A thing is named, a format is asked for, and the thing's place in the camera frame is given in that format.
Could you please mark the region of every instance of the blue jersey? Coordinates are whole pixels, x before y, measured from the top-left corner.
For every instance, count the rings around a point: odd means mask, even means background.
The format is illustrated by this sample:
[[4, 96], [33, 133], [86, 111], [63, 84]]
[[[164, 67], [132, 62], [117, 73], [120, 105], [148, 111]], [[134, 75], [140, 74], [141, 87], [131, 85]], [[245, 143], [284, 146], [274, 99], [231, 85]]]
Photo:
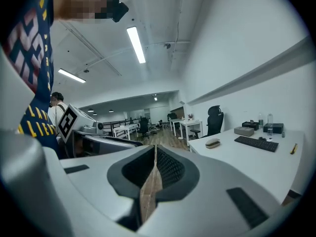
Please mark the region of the blue jersey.
[[35, 94], [19, 132], [30, 134], [58, 153], [55, 128], [47, 114], [54, 81], [49, 35], [53, 18], [53, 0], [23, 0], [6, 22], [1, 44], [13, 69]]

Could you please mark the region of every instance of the railing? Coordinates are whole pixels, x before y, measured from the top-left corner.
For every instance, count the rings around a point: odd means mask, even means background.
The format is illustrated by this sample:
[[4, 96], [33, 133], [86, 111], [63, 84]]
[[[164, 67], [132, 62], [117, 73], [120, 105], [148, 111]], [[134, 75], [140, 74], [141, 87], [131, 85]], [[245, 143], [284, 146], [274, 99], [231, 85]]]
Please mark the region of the railing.
[[[133, 119], [132, 122], [135, 123], [135, 121], [139, 122], [139, 119]], [[120, 125], [130, 125], [131, 121], [130, 120], [122, 120], [122, 121], [114, 121], [114, 122], [106, 122], [103, 123], [103, 131], [108, 132], [109, 136], [114, 137], [114, 132], [113, 129], [116, 127], [119, 127]], [[118, 131], [117, 132], [117, 137], [126, 134], [126, 131]]]

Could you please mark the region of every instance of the black box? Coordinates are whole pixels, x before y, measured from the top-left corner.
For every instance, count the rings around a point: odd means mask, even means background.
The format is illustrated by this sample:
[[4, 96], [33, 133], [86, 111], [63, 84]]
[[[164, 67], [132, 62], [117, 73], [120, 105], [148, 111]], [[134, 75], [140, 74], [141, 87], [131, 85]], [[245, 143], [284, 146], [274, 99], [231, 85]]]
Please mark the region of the black box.
[[[282, 134], [283, 133], [283, 127], [284, 127], [283, 123], [280, 123], [280, 124], [273, 123], [273, 133]], [[268, 132], [268, 124], [264, 125], [263, 132]]]
[[241, 124], [242, 127], [250, 127], [255, 129], [257, 131], [259, 129], [259, 123], [258, 122], [244, 122]]

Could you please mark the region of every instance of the black office chair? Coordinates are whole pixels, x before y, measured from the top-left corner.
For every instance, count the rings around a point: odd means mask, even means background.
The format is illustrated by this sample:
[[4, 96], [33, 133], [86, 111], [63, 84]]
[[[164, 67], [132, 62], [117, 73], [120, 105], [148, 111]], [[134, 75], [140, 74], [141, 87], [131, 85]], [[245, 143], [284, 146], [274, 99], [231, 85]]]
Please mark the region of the black office chair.
[[147, 118], [141, 118], [140, 120], [140, 128], [137, 131], [137, 133], [141, 133], [143, 135], [143, 137], [148, 137], [149, 135], [147, 134], [148, 132], [148, 121]]
[[[207, 135], [203, 136], [202, 138], [212, 136], [215, 134], [218, 134], [221, 132], [223, 119], [224, 119], [224, 113], [221, 111], [221, 108], [219, 108], [219, 105], [212, 106], [208, 109], [208, 118], [207, 118]], [[194, 132], [196, 134], [196, 137], [198, 138], [199, 130], [190, 130], [191, 132]]]

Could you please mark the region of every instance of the white desk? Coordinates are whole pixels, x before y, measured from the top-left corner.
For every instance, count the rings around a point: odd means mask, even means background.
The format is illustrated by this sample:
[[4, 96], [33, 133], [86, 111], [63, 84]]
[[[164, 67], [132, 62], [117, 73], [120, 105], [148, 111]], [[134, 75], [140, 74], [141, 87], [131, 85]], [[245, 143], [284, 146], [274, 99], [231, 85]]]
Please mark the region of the white desk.
[[127, 136], [128, 136], [128, 139], [130, 140], [129, 132], [130, 132], [131, 130], [137, 129], [138, 127], [140, 127], [139, 124], [131, 124], [131, 125], [125, 125], [125, 126], [116, 127], [116, 128], [113, 129], [113, 131], [114, 131], [114, 137], [117, 136], [117, 131], [127, 131]]
[[[281, 134], [274, 134], [273, 142], [279, 143], [274, 153], [234, 141], [239, 136], [234, 134], [232, 129], [190, 141], [189, 144], [191, 152], [230, 164], [260, 184], [282, 204], [291, 189], [300, 163], [304, 133], [286, 131], [285, 138], [282, 138]], [[268, 138], [262, 131], [255, 131], [251, 136], [254, 139], [259, 137]], [[205, 143], [212, 138], [220, 139], [221, 145], [207, 149]], [[295, 154], [291, 155], [295, 143], [298, 144], [298, 148]]]
[[182, 126], [185, 126], [186, 128], [186, 135], [187, 135], [187, 146], [189, 146], [189, 130], [188, 127], [190, 125], [196, 125], [199, 124], [199, 130], [201, 131], [201, 137], [203, 137], [203, 126], [202, 126], [202, 121], [195, 121], [195, 120], [190, 120], [190, 121], [180, 121], [180, 130], [181, 130], [181, 137], [183, 138], [183, 132], [182, 132]]
[[176, 136], [176, 127], [175, 127], [175, 123], [179, 123], [180, 121], [182, 121], [182, 119], [177, 118], [177, 119], [169, 119], [170, 121], [170, 127], [171, 127], [171, 131], [172, 131], [172, 124], [173, 124], [173, 131], [174, 131], [174, 136]]

